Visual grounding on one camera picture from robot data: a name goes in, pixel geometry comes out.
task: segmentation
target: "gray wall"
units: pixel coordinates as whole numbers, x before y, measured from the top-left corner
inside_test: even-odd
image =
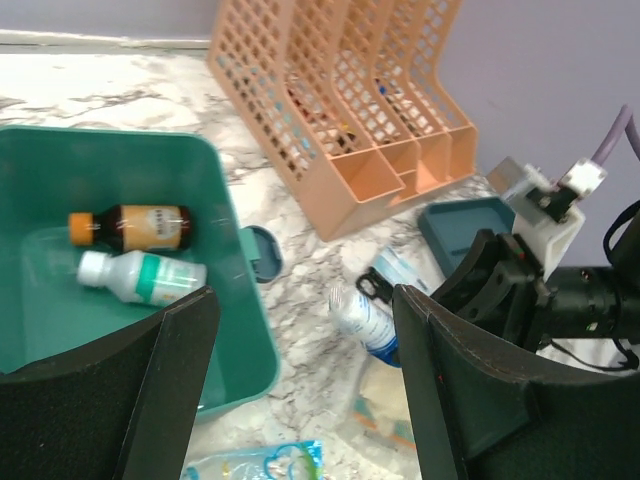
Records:
[[[208,38],[217,1],[0,0],[0,28]],[[640,115],[638,18],[637,0],[466,0],[441,77],[480,130],[480,166],[512,155],[557,178],[594,151],[622,103]],[[569,263],[604,262],[602,235],[640,197],[625,139],[607,167],[581,204],[587,223]]]
[[[218,0],[0,0],[0,29],[208,38]]]

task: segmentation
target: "green container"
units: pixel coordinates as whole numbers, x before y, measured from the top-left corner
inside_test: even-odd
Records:
[[[266,394],[279,356],[251,263],[251,230],[240,230],[218,154],[187,134],[38,127],[0,128],[0,371],[78,347],[146,318],[77,284],[82,250],[69,243],[70,212],[114,204],[187,205],[192,248],[222,317],[198,420]]]

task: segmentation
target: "marble surface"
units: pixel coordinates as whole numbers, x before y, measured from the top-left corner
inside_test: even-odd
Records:
[[[387,242],[437,286],[441,273],[416,228],[417,210],[323,243],[210,76],[203,55],[39,52],[0,55],[0,124],[199,133],[220,151],[240,223],[263,225],[280,241],[284,272],[262,286],[282,354],[280,380],[263,399],[196,426],[189,456],[319,438],[328,479],[399,478],[334,433],[365,353],[327,320],[326,300],[329,285],[354,280]],[[484,181],[472,178],[439,199],[487,193]]]

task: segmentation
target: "perforated organizer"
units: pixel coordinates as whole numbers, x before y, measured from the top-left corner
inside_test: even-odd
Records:
[[[462,0],[223,0],[208,63],[323,240],[474,172],[436,63]]]

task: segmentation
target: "amber medicine bottle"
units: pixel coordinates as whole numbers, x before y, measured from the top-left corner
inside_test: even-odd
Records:
[[[69,215],[71,243],[108,245],[118,252],[183,250],[193,224],[184,206],[115,205],[102,213]]]

